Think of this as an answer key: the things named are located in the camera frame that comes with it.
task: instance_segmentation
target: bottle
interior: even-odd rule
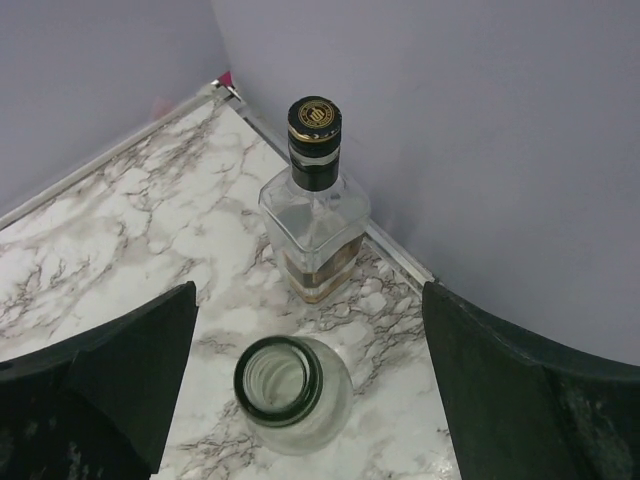
[[[342,115],[322,97],[289,109],[291,166],[260,191],[277,264],[308,303],[343,284],[355,267],[369,222],[369,199],[339,171]]]
[[[306,337],[258,340],[240,356],[233,386],[250,430],[265,447],[284,455],[328,445],[347,423],[353,403],[342,359]]]

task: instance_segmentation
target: white marble countertop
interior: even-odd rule
[[[320,307],[283,283],[257,198],[284,166],[209,102],[0,231],[0,360],[193,280],[200,312],[157,480],[459,479],[420,298],[399,267],[365,244],[348,287]],[[347,427],[313,455],[257,445],[233,397],[240,353],[276,333],[324,341],[353,378]]]

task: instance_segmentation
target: jar mouth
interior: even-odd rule
[[[240,407],[253,422],[286,427],[300,422],[317,405],[322,367],[303,341],[266,337],[240,356],[233,387]]]

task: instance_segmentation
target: bottle label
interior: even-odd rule
[[[324,128],[333,121],[334,117],[333,107],[322,100],[310,100],[298,111],[298,119],[309,128]]]
[[[317,272],[303,272],[285,253],[284,260],[287,271],[302,288],[318,288],[327,280],[338,275],[358,255],[363,238],[364,234],[359,235],[342,246]]]

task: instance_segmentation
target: gold logo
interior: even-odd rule
[[[310,100],[300,107],[298,118],[309,128],[324,128],[333,121],[333,107],[322,100]]]

